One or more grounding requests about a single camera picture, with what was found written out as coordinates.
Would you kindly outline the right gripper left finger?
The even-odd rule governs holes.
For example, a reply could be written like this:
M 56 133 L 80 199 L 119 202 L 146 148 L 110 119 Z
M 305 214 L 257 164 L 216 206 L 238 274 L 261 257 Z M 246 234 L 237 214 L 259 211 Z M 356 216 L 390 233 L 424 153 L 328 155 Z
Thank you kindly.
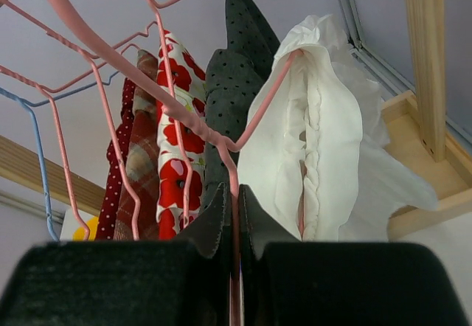
M 231 195 L 166 241 L 32 247 L 1 297 L 3 325 L 227 325 Z

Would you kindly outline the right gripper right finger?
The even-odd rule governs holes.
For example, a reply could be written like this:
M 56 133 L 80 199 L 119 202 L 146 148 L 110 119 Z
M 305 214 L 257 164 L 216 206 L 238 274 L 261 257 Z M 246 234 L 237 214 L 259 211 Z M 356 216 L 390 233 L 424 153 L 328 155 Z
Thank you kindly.
M 300 242 L 240 186 L 246 325 L 466 325 L 437 256 L 414 243 Z

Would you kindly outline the white pleated skirt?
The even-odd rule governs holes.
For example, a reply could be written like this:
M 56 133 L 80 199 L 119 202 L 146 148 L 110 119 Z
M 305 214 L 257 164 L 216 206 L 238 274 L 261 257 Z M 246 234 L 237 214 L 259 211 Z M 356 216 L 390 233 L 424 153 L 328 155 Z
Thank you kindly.
M 437 209 L 433 187 L 386 152 L 381 84 L 355 62 L 334 17 L 309 15 L 286 35 L 250 117 L 276 81 L 237 171 L 296 239 L 385 241 L 399 209 Z

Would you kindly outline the dark grey dotted skirt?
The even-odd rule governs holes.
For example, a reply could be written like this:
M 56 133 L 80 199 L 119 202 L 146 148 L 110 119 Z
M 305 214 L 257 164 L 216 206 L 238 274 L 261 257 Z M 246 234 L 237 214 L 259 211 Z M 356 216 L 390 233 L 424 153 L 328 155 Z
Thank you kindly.
M 206 68 L 206 125 L 236 142 L 271 73 L 280 41 L 253 0 L 225 0 L 225 49 Z

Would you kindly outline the pink wire hanger white skirt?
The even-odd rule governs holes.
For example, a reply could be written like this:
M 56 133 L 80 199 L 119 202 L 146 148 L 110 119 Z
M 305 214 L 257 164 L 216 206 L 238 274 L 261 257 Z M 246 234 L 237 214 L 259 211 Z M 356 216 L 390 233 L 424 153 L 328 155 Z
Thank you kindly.
M 100 58 L 106 61 L 109 65 L 113 66 L 116 70 L 123 73 L 122 70 L 131 70 L 125 64 L 124 60 L 118 60 L 117 56 L 112 55 L 115 49 L 107 44 L 98 34 L 96 34 L 92 28 L 82 19 L 80 14 L 76 11 L 69 0 L 48 0 L 52 5 L 55 12 L 58 14 L 62 22 L 74 33 L 74 35 L 82 41 L 91 51 L 95 52 Z M 298 57 L 303 56 L 304 53 L 301 49 L 292 51 L 285 62 L 279 77 L 271 87 L 271 90 L 266 95 L 263 103 L 260 105 L 256 114 L 253 116 L 250 124 L 243 132 L 241 137 L 233 142 L 230 138 L 220 135 L 218 132 L 208 128 L 202 120 L 194 115 L 185 116 L 185 120 L 178 119 L 179 124 L 184 124 L 196 135 L 202 138 L 204 141 L 209 142 L 216 146 L 219 155 L 225 164 L 229 173 L 229 184 L 230 192 L 232 197 L 232 252 L 233 252 L 233 266 L 232 266 L 232 284 L 231 284 L 231 318 L 230 322 L 232 325 L 241 324 L 241 295 L 240 295 L 240 234 L 239 234 L 239 207 L 238 207 L 238 196 L 239 196 L 239 182 L 237 176 L 237 168 L 235 163 L 230 156 L 230 152 L 238 152 L 248 142 L 251 135 L 254 133 L 260 120 L 263 118 L 266 110 L 268 109 L 271 101 L 274 99 L 277 90 L 282 84 L 285 76 L 287 75 L 291 64 Z M 129 72 L 129 75 L 133 74 L 138 70 L 135 66 L 128 62 L 133 67 L 133 71 Z M 146 83 L 153 83 L 154 81 L 145 76 Z

